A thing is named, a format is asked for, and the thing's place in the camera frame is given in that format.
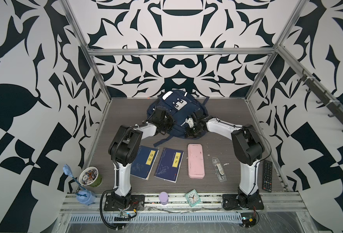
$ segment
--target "tv remote control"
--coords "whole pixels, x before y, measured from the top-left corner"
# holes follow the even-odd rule
[[[272,162],[265,160],[263,164],[262,189],[271,192],[272,188]]]

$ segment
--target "book cover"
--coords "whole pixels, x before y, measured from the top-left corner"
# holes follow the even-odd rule
[[[138,154],[131,165],[130,174],[148,180],[158,154],[158,149],[140,146]]]
[[[155,176],[176,183],[182,158],[183,151],[165,147],[158,162]]]

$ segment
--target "clock face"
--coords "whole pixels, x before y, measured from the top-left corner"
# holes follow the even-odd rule
[[[192,191],[192,192],[188,193],[187,197],[188,197],[188,200],[191,202],[191,204],[195,204],[200,199],[200,197],[196,191]]]

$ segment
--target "yellow book label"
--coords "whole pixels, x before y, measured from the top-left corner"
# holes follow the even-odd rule
[[[173,162],[173,167],[178,167],[179,159],[180,159],[180,153],[177,152],[177,153],[175,153],[175,158],[174,158],[174,162]]]
[[[146,165],[150,165],[152,163],[152,160],[153,160],[153,157],[155,156],[155,153],[156,153],[156,151],[150,151]]]

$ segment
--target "white patch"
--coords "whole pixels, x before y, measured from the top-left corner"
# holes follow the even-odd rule
[[[187,104],[187,101],[179,100],[179,101],[177,101],[177,103],[175,104],[174,107],[178,110],[181,110],[186,104]]]
[[[166,93],[162,96],[163,100],[166,100],[166,98],[168,98],[172,93],[173,93],[172,91],[166,92]]]

